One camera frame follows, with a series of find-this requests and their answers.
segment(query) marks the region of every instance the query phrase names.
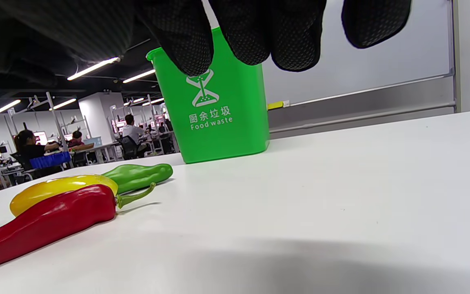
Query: fluorescent light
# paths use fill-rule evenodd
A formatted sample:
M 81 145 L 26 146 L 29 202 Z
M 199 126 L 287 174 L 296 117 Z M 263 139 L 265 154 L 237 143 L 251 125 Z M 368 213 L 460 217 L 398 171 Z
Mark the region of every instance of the fluorescent light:
M 164 100 L 164 98 L 159 98 L 159 99 L 157 99 L 157 100 L 153 100 L 152 103 L 161 102 L 161 101 L 163 101 L 163 100 Z
M 14 101 L 10 102 L 9 104 L 1 107 L 0 112 L 3 112 L 3 111 L 7 110 L 8 108 L 11 108 L 12 106 L 14 106 L 16 104 L 19 104 L 20 102 L 21 102 L 21 100 L 14 100 Z
M 70 99 L 70 100 L 68 100 L 68 101 L 65 101 L 65 102 L 61 103 L 61 104 L 57 104 L 56 106 L 54 106 L 54 109 L 61 108 L 61 107 L 65 106 L 65 105 L 67 105 L 67 104 L 70 104 L 70 103 L 74 102 L 75 100 L 77 100 L 77 99 L 76 99 L 76 98 L 72 98 L 72 99 Z
M 134 76 L 133 78 L 129 78 L 128 80 L 124 80 L 123 82 L 124 82 L 124 83 L 132 82 L 133 80 L 136 80 L 136 79 L 138 79 L 138 78 L 142 78 L 143 76 L 147 76 L 147 75 L 153 74 L 153 73 L 155 73 L 155 69 L 152 69 L 151 71 L 147 71 L 147 72 L 142 73 L 142 74 L 140 74 L 140 75 L 136 75 L 136 76 Z
M 112 62 L 114 62 L 114 61 L 116 61 L 116 60 L 118 60 L 118 59 L 119 59 L 119 57 L 114 57 L 114 58 L 110 58 L 110 59 L 105 60 L 105 61 L 101 61 L 101 62 L 97 63 L 96 65 L 94 65 L 94 66 L 92 66 L 92 67 L 88 67 L 87 69 L 84 69 L 84 70 L 82 70 L 82 71 L 76 73 L 76 74 L 73 75 L 73 76 L 69 76 L 69 77 L 67 78 L 67 80 L 73 80 L 73 79 L 75 79 L 75 78 L 78 78 L 78 77 L 80 77 L 80 76 L 82 76 L 82 75 L 85 75 L 85 74 L 87 74 L 87 73 L 89 73 L 89 72 L 91 72 L 91 71 L 94 71 L 94 70 L 98 69 L 99 67 L 104 67 L 105 65 L 109 65 L 110 63 L 112 63 Z
M 142 104 L 143 106 L 146 106 L 146 105 L 150 105 L 152 103 L 157 103 L 157 102 L 161 102 L 163 101 L 164 98 L 159 98 L 159 99 L 156 99 L 156 100 L 153 100 L 152 102 L 146 102 L 145 104 Z

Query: small green bin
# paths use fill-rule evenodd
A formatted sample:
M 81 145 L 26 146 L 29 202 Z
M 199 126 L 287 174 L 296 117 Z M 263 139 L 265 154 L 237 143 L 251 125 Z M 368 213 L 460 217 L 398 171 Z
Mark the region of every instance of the small green bin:
M 262 65 L 240 62 L 220 29 L 211 33 L 215 54 L 201 76 L 183 74 L 162 48 L 146 56 L 186 163 L 260 153 L 269 144 Z

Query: white pillar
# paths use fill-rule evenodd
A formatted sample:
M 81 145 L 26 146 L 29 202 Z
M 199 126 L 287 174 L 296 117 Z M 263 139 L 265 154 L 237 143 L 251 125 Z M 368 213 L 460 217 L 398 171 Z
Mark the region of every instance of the white pillar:
M 121 93 L 99 92 L 79 99 L 78 102 L 81 114 L 86 117 L 93 138 L 100 136 L 103 145 L 112 143 L 114 139 L 110 134 L 108 127 L 110 121 L 107 117 L 110 117 L 110 106 L 123 106 L 123 95 Z

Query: yellow chili pepper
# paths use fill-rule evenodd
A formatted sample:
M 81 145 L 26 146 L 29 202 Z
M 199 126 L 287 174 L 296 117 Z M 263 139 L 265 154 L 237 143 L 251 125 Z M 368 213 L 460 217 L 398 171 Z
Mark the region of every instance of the yellow chili pepper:
M 108 186 L 112 189 L 114 195 L 117 194 L 117 184 L 105 176 L 84 175 L 57 178 L 32 185 L 23 190 L 10 202 L 10 211 L 13 215 L 19 216 L 19 214 L 22 214 L 25 210 L 44 199 L 95 184 Z

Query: yellow marker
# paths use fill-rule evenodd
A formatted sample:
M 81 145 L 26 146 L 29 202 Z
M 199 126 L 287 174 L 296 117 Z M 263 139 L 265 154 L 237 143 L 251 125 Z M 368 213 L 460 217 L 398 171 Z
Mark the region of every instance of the yellow marker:
M 268 110 L 276 109 L 276 108 L 283 108 L 283 107 L 284 107 L 283 101 L 273 102 L 273 103 L 268 104 Z

